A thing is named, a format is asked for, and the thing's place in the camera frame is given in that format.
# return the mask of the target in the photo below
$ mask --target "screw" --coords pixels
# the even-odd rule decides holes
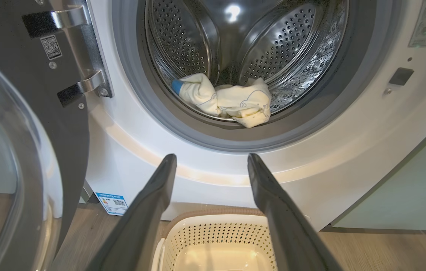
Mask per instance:
[[[102,88],[99,90],[99,94],[101,94],[101,96],[108,96],[108,91],[105,88]]]

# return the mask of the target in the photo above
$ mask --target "washing machine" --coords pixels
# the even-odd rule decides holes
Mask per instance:
[[[171,82],[195,73],[262,78],[269,121],[185,103]],[[4,0],[0,78],[57,158],[59,244],[84,180],[122,215],[170,153],[162,219],[256,207],[256,153],[320,230],[426,137],[426,0]]]

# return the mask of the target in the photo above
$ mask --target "blue cloth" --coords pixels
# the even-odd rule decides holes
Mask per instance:
[[[173,83],[171,83],[171,86],[173,87],[173,90],[175,91],[176,94],[180,94],[180,89],[181,86],[184,84],[183,81],[175,79],[173,80]]]

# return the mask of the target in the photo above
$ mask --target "laundry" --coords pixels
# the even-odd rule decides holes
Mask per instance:
[[[271,94],[263,79],[249,79],[245,86],[213,87],[202,73],[172,82],[173,90],[186,103],[212,115],[232,118],[246,128],[270,119]]]

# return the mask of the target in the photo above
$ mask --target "qr code sticker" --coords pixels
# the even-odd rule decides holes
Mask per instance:
[[[46,51],[46,55],[49,60],[62,56],[61,49],[58,45],[58,40],[56,40],[56,36],[52,35],[41,38],[41,43],[43,44],[44,51]]]
[[[120,206],[125,206],[124,201],[118,201],[116,199],[113,199],[114,204],[116,205],[120,205]]]

